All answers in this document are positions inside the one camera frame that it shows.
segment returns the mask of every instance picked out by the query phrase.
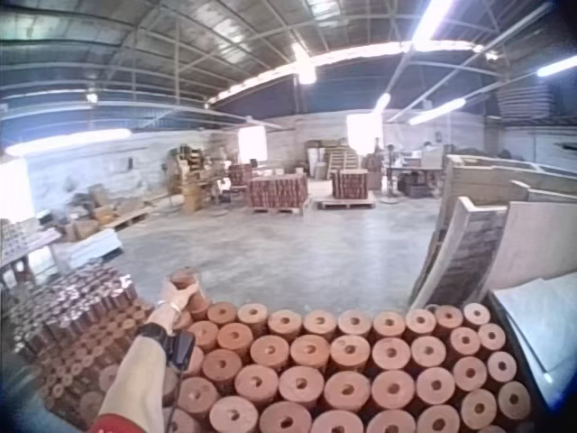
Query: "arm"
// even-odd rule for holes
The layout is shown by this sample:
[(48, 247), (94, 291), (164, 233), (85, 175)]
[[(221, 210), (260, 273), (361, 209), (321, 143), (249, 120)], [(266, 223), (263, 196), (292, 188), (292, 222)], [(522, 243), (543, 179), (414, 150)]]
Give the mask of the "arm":
[[(171, 335), (172, 324), (178, 318), (178, 313), (169, 304), (172, 303), (182, 310), (187, 305), (190, 295), (197, 290), (196, 284), (185, 290), (176, 290), (171, 283), (166, 283), (163, 299), (168, 303), (153, 311), (148, 322), (161, 325)], [(106, 394), (100, 409), (100, 417), (116, 415), (131, 421), (140, 430), (161, 433), (164, 430), (161, 401), (166, 363), (166, 354), (156, 341), (137, 336), (120, 364), (112, 387)], [(99, 425), (99, 420), (93, 426), (95, 431), (106, 427)]]

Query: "concrete floor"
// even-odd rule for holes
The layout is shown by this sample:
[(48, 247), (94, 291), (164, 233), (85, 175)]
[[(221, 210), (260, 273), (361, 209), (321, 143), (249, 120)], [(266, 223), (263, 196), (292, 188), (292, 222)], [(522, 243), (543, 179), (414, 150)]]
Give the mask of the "concrete floor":
[(124, 254), (113, 265), (130, 273), (141, 296), (153, 302), (166, 276), (190, 265), (200, 270), (212, 299), (236, 305), (261, 302), (301, 313), (404, 310), (439, 203), (426, 198), (374, 209), (311, 206), (304, 217), (253, 214), (238, 203), (224, 216), (164, 212), (119, 232)]

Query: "wall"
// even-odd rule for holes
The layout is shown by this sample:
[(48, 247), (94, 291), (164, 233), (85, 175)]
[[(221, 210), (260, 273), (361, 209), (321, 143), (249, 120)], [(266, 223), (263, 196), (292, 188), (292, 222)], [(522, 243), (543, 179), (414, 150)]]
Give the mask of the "wall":
[[(383, 118), (387, 119), (395, 112), (396, 110), (386, 110)], [(267, 119), (267, 122), (283, 126), (282, 130), (269, 129), (267, 133), (269, 165), (291, 170), (298, 161), (306, 159), (307, 142), (346, 138), (346, 116), (356, 113), (368, 111), (349, 110)], [(384, 143), (402, 145), (407, 151), (420, 149), (427, 141), (434, 143), (437, 132), (442, 135), (442, 143), (453, 143), (460, 148), (483, 150), (485, 145), (484, 120), (478, 115), (452, 113), (417, 126), (383, 122)], [(229, 152), (238, 152), (234, 135), (219, 136), (211, 141), (211, 151), (214, 153), (222, 146)]]
[(500, 146), (526, 161), (577, 170), (577, 127), (507, 127)]
[[(128, 140), (80, 146), (27, 158), (36, 212), (63, 209), (76, 193), (102, 183), (111, 197), (142, 197), (164, 188), (161, 164), (181, 144), (207, 147), (210, 134), (170, 132), (135, 134)], [(129, 170), (129, 159), (133, 168)]]

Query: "steel beam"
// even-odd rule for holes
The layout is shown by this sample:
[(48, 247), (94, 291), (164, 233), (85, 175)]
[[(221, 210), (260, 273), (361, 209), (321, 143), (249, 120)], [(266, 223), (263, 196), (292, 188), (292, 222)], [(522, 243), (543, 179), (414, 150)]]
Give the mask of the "steel beam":
[[(553, 6), (549, 3), (545, 3), (545, 4), (537, 7), (531, 14), (527, 15), (526, 17), (524, 17), (523, 19), (521, 19), (520, 21), (518, 21), (517, 23), (515, 23), (511, 27), (509, 27), (505, 32), (503, 32), (497, 38), (495, 38), (493, 41), (491, 41), (487, 45), (485, 45), (481, 51), (473, 54), (469, 59), (467, 59), (465, 62), (463, 62), (459, 66), (469, 66), (475, 60), (477, 60), (480, 56), (485, 54), (487, 51), (490, 51), (494, 47), (496, 47), (497, 45), (504, 43), (506, 40), (513, 37), (515, 34), (522, 31), (523, 29), (525, 29), (531, 23), (534, 23), (538, 19), (542, 18), (545, 14), (549, 13), (552, 9), (553, 9)], [(392, 116), (388, 120), (388, 122), (393, 122), (393, 121), (397, 120), (399, 117), (404, 115), (408, 110), (412, 109), (417, 104), (419, 104), (420, 102), (425, 100), (427, 97), (429, 97), (430, 95), (435, 93), (439, 88), (444, 86), (444, 84), (447, 83), (451, 78), (458, 75), (460, 71), (461, 71), (460, 69), (454, 69), (452, 72), (450, 72), (449, 74), (444, 76), (444, 78), (442, 78), (438, 83), (436, 83), (434, 86), (429, 88), (420, 97), (418, 97), (412, 103), (410, 103), (408, 106), (406, 106), (405, 108), (403, 108), (402, 110), (400, 110), (396, 114), (394, 114), (394, 116)]]

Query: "window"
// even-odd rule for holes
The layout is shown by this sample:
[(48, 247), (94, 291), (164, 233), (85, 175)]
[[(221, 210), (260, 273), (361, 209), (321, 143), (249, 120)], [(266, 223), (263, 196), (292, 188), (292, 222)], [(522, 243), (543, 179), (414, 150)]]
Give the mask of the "window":
[(348, 115), (346, 117), (349, 146), (364, 156), (375, 150), (375, 139), (382, 145), (382, 121), (380, 114)]
[(249, 126), (238, 132), (238, 151), (242, 164), (248, 164), (251, 159), (266, 161), (269, 159), (267, 152), (267, 132), (264, 126)]

